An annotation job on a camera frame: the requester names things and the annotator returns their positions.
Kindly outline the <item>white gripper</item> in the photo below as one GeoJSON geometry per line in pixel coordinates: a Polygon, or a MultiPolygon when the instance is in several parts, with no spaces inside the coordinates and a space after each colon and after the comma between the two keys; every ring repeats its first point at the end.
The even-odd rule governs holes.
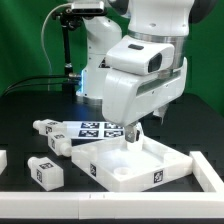
{"type": "Polygon", "coordinates": [[[125,139],[135,142],[136,128],[131,123],[153,112],[163,122],[168,103],[178,98],[185,88],[187,59],[174,70],[153,72],[147,76],[111,69],[103,91],[103,117],[125,128],[125,139]]]}

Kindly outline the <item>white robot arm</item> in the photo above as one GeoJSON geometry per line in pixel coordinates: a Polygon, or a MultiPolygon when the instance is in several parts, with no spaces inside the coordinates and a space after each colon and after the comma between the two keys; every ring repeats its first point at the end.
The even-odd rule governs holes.
{"type": "Polygon", "coordinates": [[[98,100],[104,119],[125,129],[178,98],[185,88],[189,25],[218,0],[75,0],[87,28],[87,65],[79,96],[98,100]]]}

